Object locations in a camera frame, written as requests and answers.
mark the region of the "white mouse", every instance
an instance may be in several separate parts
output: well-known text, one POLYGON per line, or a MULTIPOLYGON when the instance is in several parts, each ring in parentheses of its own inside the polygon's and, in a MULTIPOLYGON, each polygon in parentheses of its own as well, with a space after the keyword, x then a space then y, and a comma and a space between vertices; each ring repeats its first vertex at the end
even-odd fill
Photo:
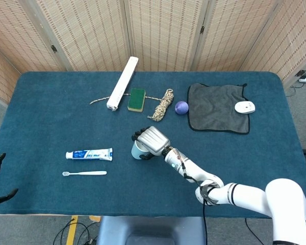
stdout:
POLYGON ((235 110, 241 114, 255 112, 255 105, 252 101, 241 101, 235 104, 235 110))

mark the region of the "gray cloth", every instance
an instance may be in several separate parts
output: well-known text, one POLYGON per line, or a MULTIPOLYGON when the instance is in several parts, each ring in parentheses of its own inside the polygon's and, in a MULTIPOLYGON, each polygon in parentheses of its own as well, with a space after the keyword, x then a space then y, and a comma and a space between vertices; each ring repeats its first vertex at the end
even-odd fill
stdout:
POLYGON ((188 89, 188 123, 196 131, 249 133, 249 115, 235 111, 235 104, 246 101, 244 87, 207 86, 200 83, 188 89))

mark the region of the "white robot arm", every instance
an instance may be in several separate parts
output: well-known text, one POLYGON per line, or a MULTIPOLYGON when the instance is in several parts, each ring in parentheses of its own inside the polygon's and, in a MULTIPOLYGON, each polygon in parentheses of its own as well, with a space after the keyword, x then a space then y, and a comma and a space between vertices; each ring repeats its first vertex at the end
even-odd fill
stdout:
POLYGON ((141 142, 152 156, 164 156, 164 160, 189 182, 199 187, 197 199, 207 205, 231 204, 272 218, 273 244, 306 245, 306 198, 300 186, 288 179, 271 181, 265 191, 223 181, 197 166, 188 157, 170 146, 170 140, 155 127, 142 129, 132 136, 141 142))

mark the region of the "sponge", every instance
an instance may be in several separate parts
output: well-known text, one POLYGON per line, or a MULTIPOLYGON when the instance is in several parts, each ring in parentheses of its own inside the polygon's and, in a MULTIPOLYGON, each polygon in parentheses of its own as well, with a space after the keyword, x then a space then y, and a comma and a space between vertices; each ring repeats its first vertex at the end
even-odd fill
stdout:
POLYGON ((145 90, 133 88, 128 102, 128 110, 142 112, 145 101, 145 90))

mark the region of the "white toothbrush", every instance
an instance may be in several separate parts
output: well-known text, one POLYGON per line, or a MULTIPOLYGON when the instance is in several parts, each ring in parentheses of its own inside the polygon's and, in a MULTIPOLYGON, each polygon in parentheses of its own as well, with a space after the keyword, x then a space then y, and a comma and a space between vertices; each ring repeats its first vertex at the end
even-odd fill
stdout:
POLYGON ((79 173, 70 173, 70 172, 62 172, 63 176, 69 175, 106 175, 107 171, 91 171, 91 172, 79 172, 79 173))

